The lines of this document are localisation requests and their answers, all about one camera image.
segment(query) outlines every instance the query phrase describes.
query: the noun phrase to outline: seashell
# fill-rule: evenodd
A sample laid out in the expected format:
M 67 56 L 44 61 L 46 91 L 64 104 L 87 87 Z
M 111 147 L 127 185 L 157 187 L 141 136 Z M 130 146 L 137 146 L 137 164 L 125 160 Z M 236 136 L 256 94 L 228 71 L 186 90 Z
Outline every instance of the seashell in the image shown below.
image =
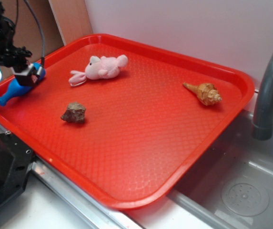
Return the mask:
M 183 86 L 195 93 L 201 103 L 206 106 L 214 105 L 215 103 L 218 103 L 222 100 L 219 91 L 212 83 L 202 83 L 198 86 L 191 85 L 189 83 L 183 83 Z

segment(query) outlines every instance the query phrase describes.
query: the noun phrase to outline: red tray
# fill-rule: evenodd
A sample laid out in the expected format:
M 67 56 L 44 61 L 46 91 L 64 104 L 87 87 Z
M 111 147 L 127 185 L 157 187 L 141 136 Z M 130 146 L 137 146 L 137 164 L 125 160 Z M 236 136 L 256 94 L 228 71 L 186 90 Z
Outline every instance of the red tray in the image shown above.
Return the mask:
M 71 87 L 71 70 L 92 55 L 125 54 L 110 80 Z M 252 98 L 244 73 L 122 38 L 86 36 L 46 58 L 46 77 L 0 106 L 0 124 L 101 203 L 137 208 L 164 196 Z M 13 76 L 0 83 L 0 96 Z M 222 101 L 206 107 L 182 86 L 213 83 Z M 68 103 L 86 123 L 60 119 Z

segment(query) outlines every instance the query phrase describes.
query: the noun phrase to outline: blue toy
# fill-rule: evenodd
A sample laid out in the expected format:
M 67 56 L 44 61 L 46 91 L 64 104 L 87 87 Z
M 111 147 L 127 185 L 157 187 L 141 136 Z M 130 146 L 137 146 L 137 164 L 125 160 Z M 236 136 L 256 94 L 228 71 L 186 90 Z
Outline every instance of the blue toy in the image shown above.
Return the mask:
M 40 64 L 34 63 L 33 64 L 36 69 L 40 67 Z M 39 80 L 42 80 L 45 76 L 45 69 L 43 69 L 42 74 L 39 78 Z M 0 97 L 0 106 L 5 106 L 8 100 L 10 100 L 13 97 L 18 97 L 21 95 L 26 94 L 32 89 L 32 87 L 28 86 L 21 86 L 19 85 L 18 81 L 16 78 L 14 78 L 8 85 L 7 92 Z

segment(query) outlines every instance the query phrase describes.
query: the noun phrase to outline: pink plush toy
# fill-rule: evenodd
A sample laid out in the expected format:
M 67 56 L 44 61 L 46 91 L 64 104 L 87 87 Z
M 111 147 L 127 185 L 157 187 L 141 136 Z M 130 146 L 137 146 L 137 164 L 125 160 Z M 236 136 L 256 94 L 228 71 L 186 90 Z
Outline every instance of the pink plush toy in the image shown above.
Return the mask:
M 71 86 L 77 86 L 86 82 L 87 78 L 91 80 L 111 79 L 118 76 L 120 68 L 128 64 L 128 58 L 125 55 L 115 57 L 91 56 L 90 63 L 86 66 L 85 72 L 76 70 L 71 71 L 73 76 L 69 79 Z

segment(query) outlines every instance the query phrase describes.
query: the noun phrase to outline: brown stone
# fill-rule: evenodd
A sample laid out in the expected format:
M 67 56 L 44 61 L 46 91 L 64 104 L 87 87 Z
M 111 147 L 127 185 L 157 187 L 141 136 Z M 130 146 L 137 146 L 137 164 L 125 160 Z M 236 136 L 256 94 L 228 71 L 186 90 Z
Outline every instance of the brown stone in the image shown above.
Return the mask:
M 68 123 L 84 123 L 84 113 L 86 108 L 78 102 L 70 103 L 61 116 L 61 119 Z

